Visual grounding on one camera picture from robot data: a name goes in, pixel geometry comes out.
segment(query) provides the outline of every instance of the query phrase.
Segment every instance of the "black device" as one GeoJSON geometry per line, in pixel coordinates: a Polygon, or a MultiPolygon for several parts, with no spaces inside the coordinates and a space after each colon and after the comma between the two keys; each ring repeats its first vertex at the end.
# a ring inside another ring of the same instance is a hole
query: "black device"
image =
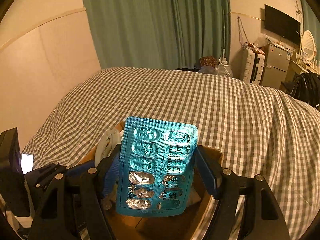
{"type": "Polygon", "coordinates": [[[300,22],[266,4],[264,28],[300,45],[300,22]]]}
{"type": "Polygon", "coordinates": [[[15,216],[30,215],[17,128],[4,131],[0,135],[0,194],[15,216]]]}

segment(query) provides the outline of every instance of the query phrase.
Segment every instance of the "wall molding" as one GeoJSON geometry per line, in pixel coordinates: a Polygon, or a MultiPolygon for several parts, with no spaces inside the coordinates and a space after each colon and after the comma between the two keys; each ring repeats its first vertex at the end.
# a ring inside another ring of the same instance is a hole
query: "wall molding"
{"type": "Polygon", "coordinates": [[[256,19],[256,20],[259,20],[259,21],[264,21],[264,20],[262,20],[262,19],[260,19],[260,18],[251,16],[251,15],[248,15],[248,14],[244,14],[244,13],[230,12],[230,14],[238,14],[238,15],[250,17],[250,18],[253,18],[253,19],[256,19]]]}
{"type": "Polygon", "coordinates": [[[4,50],[6,47],[8,47],[10,44],[12,44],[14,41],[16,41],[17,39],[19,39],[20,37],[22,37],[23,35],[27,34],[28,32],[31,32],[32,30],[34,30],[35,28],[38,28],[40,27],[41,25],[44,25],[48,22],[51,22],[53,20],[56,20],[56,19],[59,19],[59,18],[62,18],[62,17],[65,17],[65,16],[68,16],[68,15],[71,15],[71,14],[74,14],[74,13],[78,13],[78,12],[83,12],[83,11],[86,11],[86,8],[85,7],[82,7],[82,8],[77,8],[77,9],[73,9],[73,10],[70,10],[70,11],[66,11],[64,13],[61,13],[59,15],[55,15],[55,16],[52,16],[50,18],[47,18],[43,21],[40,21],[38,22],[37,24],[34,24],[33,26],[27,28],[26,30],[24,30],[23,32],[19,33],[18,35],[16,35],[15,37],[7,40],[2,46],[0,46],[0,52],[2,50],[4,50]]]}

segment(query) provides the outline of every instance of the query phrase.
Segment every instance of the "mini refrigerator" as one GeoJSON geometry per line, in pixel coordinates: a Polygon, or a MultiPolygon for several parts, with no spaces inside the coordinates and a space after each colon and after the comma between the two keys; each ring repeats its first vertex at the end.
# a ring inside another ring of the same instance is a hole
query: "mini refrigerator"
{"type": "Polygon", "coordinates": [[[271,44],[268,44],[266,48],[266,60],[260,85],[279,89],[287,75],[290,54],[271,44]]]}

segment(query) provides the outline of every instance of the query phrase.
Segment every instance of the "white suitcase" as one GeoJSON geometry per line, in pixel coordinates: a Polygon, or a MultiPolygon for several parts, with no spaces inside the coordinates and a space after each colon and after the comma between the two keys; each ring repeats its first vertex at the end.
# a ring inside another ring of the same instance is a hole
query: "white suitcase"
{"type": "Polygon", "coordinates": [[[259,85],[263,72],[264,59],[264,55],[255,53],[251,49],[244,49],[240,79],[246,83],[259,85]]]}

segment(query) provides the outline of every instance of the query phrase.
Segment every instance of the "metal screw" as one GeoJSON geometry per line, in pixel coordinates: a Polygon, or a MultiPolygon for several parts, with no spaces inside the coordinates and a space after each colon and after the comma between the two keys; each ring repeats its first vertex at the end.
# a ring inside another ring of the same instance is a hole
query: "metal screw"
{"type": "Polygon", "coordinates": [[[223,169],[223,174],[230,175],[232,171],[230,169],[223,169]]]}
{"type": "Polygon", "coordinates": [[[256,176],[256,179],[257,179],[258,181],[263,181],[263,180],[264,180],[264,177],[263,177],[262,175],[258,174],[258,175],[256,176]]]}
{"type": "Polygon", "coordinates": [[[58,173],[55,178],[56,179],[62,179],[63,178],[63,174],[62,173],[58,173]]]}
{"type": "Polygon", "coordinates": [[[96,172],[97,172],[97,169],[95,167],[88,169],[88,173],[90,174],[95,174],[96,172]]]}

